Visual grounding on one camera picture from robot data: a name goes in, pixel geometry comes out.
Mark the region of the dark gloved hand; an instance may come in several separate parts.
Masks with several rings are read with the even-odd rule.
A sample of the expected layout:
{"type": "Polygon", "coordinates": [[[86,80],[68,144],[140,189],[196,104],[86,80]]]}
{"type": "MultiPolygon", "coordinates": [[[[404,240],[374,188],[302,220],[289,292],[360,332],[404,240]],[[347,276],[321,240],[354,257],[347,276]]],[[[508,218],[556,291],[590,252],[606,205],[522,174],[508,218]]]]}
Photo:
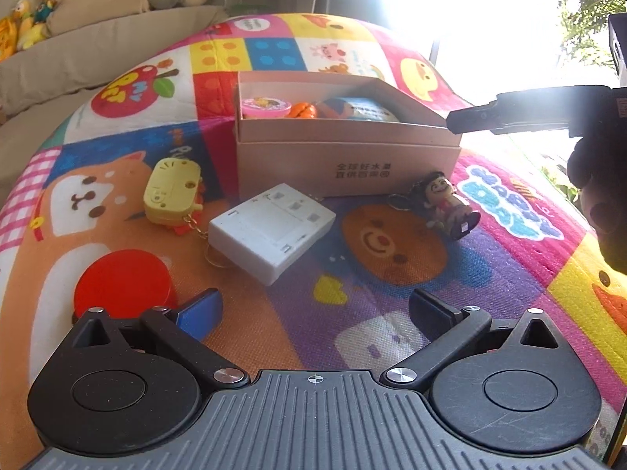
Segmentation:
{"type": "Polygon", "coordinates": [[[626,133],[581,138],[567,162],[567,175],[580,190],[581,208],[595,229],[600,253],[625,274],[626,133]]]}

